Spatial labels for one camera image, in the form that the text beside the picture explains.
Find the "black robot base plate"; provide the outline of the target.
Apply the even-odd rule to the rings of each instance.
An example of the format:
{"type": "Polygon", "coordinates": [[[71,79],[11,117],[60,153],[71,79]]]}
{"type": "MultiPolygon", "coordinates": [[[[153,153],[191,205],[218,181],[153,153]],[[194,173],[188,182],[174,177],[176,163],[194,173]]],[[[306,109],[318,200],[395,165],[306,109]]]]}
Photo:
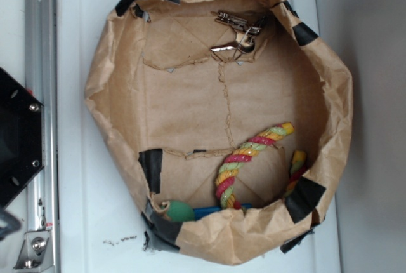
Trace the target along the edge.
{"type": "Polygon", "coordinates": [[[43,105],[1,69],[1,207],[43,168],[43,105]]]}

